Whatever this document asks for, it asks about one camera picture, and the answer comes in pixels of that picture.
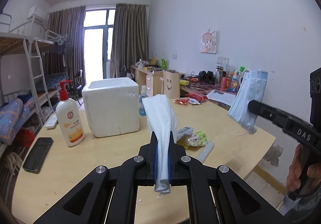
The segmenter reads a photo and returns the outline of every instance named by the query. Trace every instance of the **blue face mask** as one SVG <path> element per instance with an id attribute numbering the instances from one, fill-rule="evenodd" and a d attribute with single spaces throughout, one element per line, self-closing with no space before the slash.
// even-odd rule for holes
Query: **blue face mask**
<path id="1" fill-rule="evenodd" d="M 252 100 L 262 102 L 267 83 L 267 72 L 251 71 L 244 74 L 238 94 L 227 115 L 240 124 L 249 134 L 254 134 L 257 115 L 248 111 L 248 103 Z"/>

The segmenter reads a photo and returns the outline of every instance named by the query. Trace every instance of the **silver screw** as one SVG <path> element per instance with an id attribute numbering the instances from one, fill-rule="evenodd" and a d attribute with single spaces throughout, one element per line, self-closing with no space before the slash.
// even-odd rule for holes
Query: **silver screw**
<path id="1" fill-rule="evenodd" d="M 222 165 L 219 167 L 219 171 L 223 173 L 227 173 L 229 171 L 229 168 L 225 165 Z"/>
<path id="2" fill-rule="evenodd" d="M 143 156 L 138 155 L 138 156 L 135 156 L 135 157 L 134 157 L 134 161 L 135 161 L 135 162 L 142 162 L 143 160 L 144 160 L 144 157 L 143 157 Z"/>
<path id="3" fill-rule="evenodd" d="M 97 173 L 104 173 L 106 171 L 106 168 L 104 167 L 104 166 L 98 166 L 97 168 L 96 168 L 96 172 Z"/>
<path id="4" fill-rule="evenodd" d="M 190 156 L 185 155 L 185 156 L 183 156 L 183 157 L 181 158 L 181 160 L 182 160 L 183 162 L 189 162 L 189 161 L 191 161 L 191 158 L 190 158 Z"/>

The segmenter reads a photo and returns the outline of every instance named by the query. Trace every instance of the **white bottle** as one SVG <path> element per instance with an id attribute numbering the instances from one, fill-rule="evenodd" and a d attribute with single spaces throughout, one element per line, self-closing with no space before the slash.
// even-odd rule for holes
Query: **white bottle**
<path id="1" fill-rule="evenodd" d="M 77 103 L 75 100 L 69 98 L 65 89 L 65 83 L 69 82 L 71 81 L 59 82 L 61 87 L 59 91 L 60 102 L 57 105 L 56 114 L 62 135 L 67 145 L 71 147 L 80 143 L 85 136 Z"/>

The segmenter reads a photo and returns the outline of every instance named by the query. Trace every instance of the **blue bedding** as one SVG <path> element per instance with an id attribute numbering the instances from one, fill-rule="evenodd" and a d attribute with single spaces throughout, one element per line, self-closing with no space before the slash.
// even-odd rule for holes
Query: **blue bedding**
<path id="1" fill-rule="evenodd" d="M 33 97 L 25 104 L 21 99 L 15 98 L 0 108 L 0 141 L 8 145 L 12 144 L 34 105 Z"/>
<path id="2" fill-rule="evenodd" d="M 65 74 L 55 74 L 55 75 L 46 75 L 46 85 L 48 91 L 50 90 L 57 90 L 59 86 L 59 82 L 66 80 L 67 76 Z M 45 92 L 45 87 L 42 83 L 42 80 L 36 84 L 36 90 L 38 93 L 44 93 Z"/>

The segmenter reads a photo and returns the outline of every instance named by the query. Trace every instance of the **ladder rung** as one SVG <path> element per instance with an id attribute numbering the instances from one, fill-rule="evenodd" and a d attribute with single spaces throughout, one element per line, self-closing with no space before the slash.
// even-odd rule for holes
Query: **ladder rung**
<path id="1" fill-rule="evenodd" d="M 35 76 L 33 79 L 37 79 L 37 78 L 39 78 L 39 77 L 42 77 L 43 75 L 37 75 L 37 76 Z"/>

